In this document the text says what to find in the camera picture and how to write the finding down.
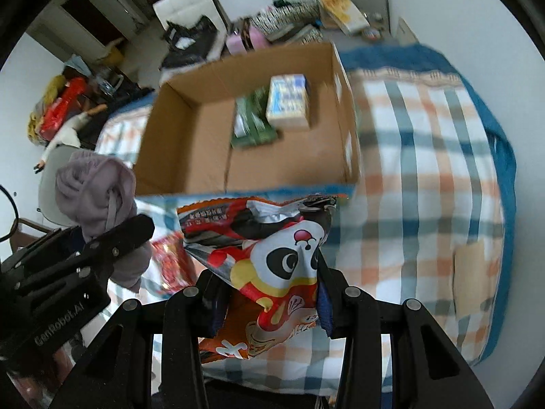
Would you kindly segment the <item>grey chair at left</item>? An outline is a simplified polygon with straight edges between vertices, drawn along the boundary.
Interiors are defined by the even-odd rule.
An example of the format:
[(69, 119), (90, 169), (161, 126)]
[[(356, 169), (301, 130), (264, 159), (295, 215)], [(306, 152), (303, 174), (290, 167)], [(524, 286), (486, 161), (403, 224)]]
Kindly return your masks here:
[(79, 148), (66, 145), (55, 147), (49, 154), (43, 170), (40, 171), (38, 207), (45, 220), (62, 227), (71, 227), (74, 223), (60, 211), (56, 204), (56, 172), (64, 167), (72, 154), (78, 150)]

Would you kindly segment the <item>white blue tissue pack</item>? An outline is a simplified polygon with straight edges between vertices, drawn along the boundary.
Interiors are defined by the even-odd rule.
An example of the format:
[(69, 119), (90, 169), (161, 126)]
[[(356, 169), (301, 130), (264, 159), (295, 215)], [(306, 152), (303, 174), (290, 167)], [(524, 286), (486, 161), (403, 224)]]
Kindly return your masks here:
[(276, 129), (309, 130), (307, 78), (303, 74), (272, 77), (265, 116)]

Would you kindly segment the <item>black bag on chair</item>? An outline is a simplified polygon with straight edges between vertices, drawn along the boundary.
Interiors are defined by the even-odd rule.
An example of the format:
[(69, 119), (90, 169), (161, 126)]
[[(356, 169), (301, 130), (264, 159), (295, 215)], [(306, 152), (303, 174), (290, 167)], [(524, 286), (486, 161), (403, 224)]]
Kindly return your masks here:
[(160, 69), (203, 63), (213, 49), (217, 34), (217, 27), (207, 16), (201, 16), (190, 28), (168, 21), (162, 39), (167, 42), (169, 49)]

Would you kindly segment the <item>yellow snack box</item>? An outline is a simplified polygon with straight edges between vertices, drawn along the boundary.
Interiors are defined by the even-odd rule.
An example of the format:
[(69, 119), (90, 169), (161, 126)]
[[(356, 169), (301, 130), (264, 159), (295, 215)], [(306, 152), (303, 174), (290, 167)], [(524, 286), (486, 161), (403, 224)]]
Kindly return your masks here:
[(370, 26), (367, 18), (351, 0), (318, 0), (322, 8), (346, 35), (357, 34)]

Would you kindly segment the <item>red plastic bag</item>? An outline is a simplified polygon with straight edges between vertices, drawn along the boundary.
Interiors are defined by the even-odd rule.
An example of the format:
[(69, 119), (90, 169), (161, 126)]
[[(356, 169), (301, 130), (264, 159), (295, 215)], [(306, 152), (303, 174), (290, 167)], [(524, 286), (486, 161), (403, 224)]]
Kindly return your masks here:
[(44, 110), (38, 121), (38, 134), (44, 141), (51, 141), (63, 126), (68, 111), (79, 104), (79, 97), (87, 91), (87, 79), (75, 77), (66, 80), (63, 75), (54, 77), (43, 97)]

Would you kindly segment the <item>white goose plush toy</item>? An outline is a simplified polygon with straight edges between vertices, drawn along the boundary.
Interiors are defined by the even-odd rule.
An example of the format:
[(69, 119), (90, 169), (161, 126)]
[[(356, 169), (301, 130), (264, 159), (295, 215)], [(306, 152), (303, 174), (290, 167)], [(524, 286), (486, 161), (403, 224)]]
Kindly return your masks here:
[(88, 111), (78, 113), (67, 120), (56, 132), (56, 135), (47, 144), (39, 162), (33, 167), (34, 173), (40, 173), (46, 166), (46, 162), (52, 151), (58, 146), (80, 147), (78, 132), (86, 126), (98, 113), (107, 109), (106, 104), (99, 104)]

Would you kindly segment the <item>yellow cloth pile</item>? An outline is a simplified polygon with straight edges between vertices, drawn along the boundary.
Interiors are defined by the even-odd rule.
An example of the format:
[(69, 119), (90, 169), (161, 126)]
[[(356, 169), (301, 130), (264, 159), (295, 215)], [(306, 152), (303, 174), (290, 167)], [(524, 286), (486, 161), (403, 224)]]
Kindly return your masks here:
[(40, 133), (45, 113), (65, 85), (66, 78), (63, 75), (54, 76), (46, 86), (43, 96), (30, 113), (27, 124), (27, 137), (32, 144), (41, 145), (45, 142)]

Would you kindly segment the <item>red snack packet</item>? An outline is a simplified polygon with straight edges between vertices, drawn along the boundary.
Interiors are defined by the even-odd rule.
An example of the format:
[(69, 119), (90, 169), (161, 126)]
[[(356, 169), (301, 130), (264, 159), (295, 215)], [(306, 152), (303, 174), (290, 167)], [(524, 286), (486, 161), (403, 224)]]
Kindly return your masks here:
[(196, 284), (197, 271), (185, 250), (183, 234), (180, 231), (156, 239), (151, 245), (152, 260), (160, 271), (160, 285), (164, 293), (171, 296)]

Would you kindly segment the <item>green snack packet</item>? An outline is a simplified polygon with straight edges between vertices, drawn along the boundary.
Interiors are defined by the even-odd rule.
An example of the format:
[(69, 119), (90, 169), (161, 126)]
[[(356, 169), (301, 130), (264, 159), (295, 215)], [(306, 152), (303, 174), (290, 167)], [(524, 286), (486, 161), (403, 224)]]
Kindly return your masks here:
[(278, 139), (277, 131), (266, 118), (268, 97), (269, 89), (263, 86), (236, 99), (231, 136), (234, 149), (267, 145)]

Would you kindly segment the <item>purple cloth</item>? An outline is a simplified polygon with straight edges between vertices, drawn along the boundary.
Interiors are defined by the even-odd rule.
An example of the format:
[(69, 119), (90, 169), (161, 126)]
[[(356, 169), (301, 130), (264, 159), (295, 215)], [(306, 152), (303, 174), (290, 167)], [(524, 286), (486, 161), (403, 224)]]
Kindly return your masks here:
[[(80, 226), (88, 243), (137, 216), (136, 178), (117, 157), (94, 151), (74, 151), (56, 171), (56, 204)], [(152, 257), (152, 226), (144, 227), (143, 243), (114, 263), (111, 281), (132, 293)]]

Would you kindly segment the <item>beige paper patch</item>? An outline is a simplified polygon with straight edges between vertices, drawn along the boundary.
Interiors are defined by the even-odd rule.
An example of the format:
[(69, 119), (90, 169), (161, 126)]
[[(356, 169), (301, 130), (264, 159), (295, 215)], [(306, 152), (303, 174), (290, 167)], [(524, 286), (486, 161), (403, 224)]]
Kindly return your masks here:
[(487, 268), (483, 241), (461, 246), (455, 251), (453, 293), (457, 319), (480, 311), (489, 292)]

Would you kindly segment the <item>orange panda snack packet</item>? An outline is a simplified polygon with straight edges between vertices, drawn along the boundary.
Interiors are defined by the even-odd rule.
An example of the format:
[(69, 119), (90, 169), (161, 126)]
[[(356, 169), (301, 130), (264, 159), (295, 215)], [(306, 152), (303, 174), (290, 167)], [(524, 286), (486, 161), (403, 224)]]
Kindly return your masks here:
[(203, 363), (248, 360), (316, 326), (318, 257), (337, 196), (216, 198), (177, 209), (186, 253), (234, 293)]

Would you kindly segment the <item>tape roll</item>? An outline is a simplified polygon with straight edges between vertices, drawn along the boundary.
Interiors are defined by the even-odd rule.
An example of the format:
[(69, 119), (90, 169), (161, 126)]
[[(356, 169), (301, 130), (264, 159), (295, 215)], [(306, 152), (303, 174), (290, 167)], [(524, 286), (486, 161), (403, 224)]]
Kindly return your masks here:
[(361, 33), (362, 38), (368, 43), (379, 43), (383, 40), (382, 33), (372, 26), (364, 27)]

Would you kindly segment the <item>plaid checkered bed quilt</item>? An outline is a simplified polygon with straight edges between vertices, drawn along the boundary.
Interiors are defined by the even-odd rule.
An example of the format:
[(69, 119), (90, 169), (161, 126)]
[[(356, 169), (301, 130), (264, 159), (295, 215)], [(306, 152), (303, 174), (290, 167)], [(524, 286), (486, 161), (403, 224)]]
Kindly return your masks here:
[[(498, 337), (502, 267), (512, 249), (514, 211), (507, 193), (515, 168), (497, 166), (495, 119), (432, 49), (372, 46), (339, 56), (354, 99), (360, 176), (350, 194), (335, 194), (326, 261), (379, 300), (422, 302), (463, 358), (476, 364)], [(153, 104), (109, 120), (96, 153), (117, 157), (134, 173)], [(136, 203), (152, 216), (155, 236), (163, 237), (178, 229), (177, 209), (193, 203), (237, 197), (285, 202), (308, 195), (136, 192)], [(477, 241), (485, 246), (488, 296), (478, 313), (457, 319), (454, 253)]]

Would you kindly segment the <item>zebra patterned bag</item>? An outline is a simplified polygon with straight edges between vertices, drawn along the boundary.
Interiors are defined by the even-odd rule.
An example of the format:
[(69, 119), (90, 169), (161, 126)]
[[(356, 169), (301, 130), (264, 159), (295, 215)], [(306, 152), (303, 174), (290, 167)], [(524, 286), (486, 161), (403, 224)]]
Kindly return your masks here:
[(315, 0), (275, 0), (272, 6), (249, 19), (271, 43), (321, 43), (321, 12)]

